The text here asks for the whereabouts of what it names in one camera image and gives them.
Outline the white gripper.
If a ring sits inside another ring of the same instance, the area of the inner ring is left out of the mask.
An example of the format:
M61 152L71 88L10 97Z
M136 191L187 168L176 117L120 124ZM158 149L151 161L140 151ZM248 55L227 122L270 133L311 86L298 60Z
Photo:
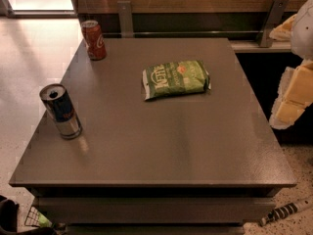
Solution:
M287 129L313 103L313 0L307 0L297 14L272 29L269 37L278 41L291 40L291 51L306 59L295 69L286 67L271 110L270 125L275 129Z

